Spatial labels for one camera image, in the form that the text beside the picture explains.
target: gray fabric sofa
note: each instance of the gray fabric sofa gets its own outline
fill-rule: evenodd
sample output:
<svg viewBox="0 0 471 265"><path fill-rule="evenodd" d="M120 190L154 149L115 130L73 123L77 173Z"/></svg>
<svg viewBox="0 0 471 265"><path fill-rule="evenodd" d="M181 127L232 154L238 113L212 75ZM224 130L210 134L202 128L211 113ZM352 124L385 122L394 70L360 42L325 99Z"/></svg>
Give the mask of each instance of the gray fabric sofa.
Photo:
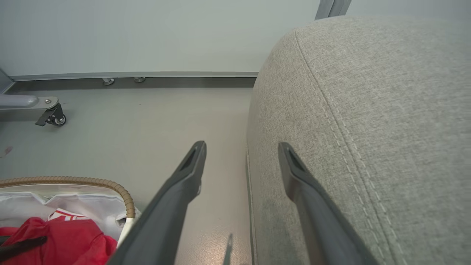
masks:
<svg viewBox="0 0 471 265"><path fill-rule="evenodd" d="M255 264L309 263L281 179L281 141L379 264L469 263L470 89L464 25L335 17L288 33L250 105Z"/></svg>

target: white fabric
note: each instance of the white fabric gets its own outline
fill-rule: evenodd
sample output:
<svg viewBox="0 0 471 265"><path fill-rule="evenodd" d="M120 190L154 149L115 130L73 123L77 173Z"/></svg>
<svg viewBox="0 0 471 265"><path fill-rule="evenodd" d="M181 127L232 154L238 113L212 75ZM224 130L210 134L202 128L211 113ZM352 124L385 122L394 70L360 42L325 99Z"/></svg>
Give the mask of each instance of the white fabric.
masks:
<svg viewBox="0 0 471 265"><path fill-rule="evenodd" d="M118 240L126 218L120 196L58 194L47 200L31 192L0 193L0 227L19 227L30 217L47 218L58 208L92 219L105 235Z"/></svg>
<svg viewBox="0 0 471 265"><path fill-rule="evenodd" d="M56 218L60 218L64 221L90 220L90 218L88 218L86 216L83 216L83 215L80 215L80 214L77 214L77 213L73 213L73 212L69 212L69 211L61 209L61 208L56 209L54 213L50 214L48 216L48 221L50 221L52 219L56 219Z"/></svg>

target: baseboard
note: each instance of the baseboard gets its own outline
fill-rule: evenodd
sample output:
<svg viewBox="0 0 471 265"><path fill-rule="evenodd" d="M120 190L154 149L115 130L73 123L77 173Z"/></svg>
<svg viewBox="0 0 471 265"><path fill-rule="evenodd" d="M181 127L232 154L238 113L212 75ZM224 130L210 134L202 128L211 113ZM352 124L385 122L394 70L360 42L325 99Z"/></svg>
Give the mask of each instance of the baseboard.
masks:
<svg viewBox="0 0 471 265"><path fill-rule="evenodd" d="M82 79L104 77L257 77L259 72L109 72L109 73L76 73L51 75L14 75L13 81L34 81L54 79Z"/></svg>

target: laundry basket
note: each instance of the laundry basket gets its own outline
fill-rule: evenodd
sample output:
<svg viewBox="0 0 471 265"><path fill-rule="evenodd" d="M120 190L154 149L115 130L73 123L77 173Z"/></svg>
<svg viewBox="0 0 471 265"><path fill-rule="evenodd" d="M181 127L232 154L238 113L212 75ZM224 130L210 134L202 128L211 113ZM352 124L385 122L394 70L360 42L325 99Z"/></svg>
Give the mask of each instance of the laundry basket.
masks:
<svg viewBox="0 0 471 265"><path fill-rule="evenodd" d="M108 211L114 210L116 213L111 213L111 217L103 216L106 213L97 213L98 210L90 205L97 205L100 200L109 200L109 202L103 201L104 212L111 213ZM44 218L45 214L48 215L48 212L54 211L57 206L69 207L66 210L89 217L105 234L106 222L109 223L110 218L111 221L115 218L117 224L121 222L121 225L112 227L109 233L114 234L118 246L128 234L135 218L140 215L129 192L120 184L110 180L42 176L0 181L1 226L18 226L30 217Z"/></svg>

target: red fabric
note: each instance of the red fabric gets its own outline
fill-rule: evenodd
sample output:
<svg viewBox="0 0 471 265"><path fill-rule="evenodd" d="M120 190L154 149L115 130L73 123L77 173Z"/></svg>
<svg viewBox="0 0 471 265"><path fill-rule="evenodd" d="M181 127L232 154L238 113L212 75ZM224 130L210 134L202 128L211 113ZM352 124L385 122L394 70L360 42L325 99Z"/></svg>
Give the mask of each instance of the red fabric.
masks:
<svg viewBox="0 0 471 265"><path fill-rule="evenodd" d="M11 228L1 228L0 234ZM26 239L47 236L40 247L33 248L3 264L5 265L104 265L116 250L116 240L106 236L92 220L43 221L28 219L3 246Z"/></svg>

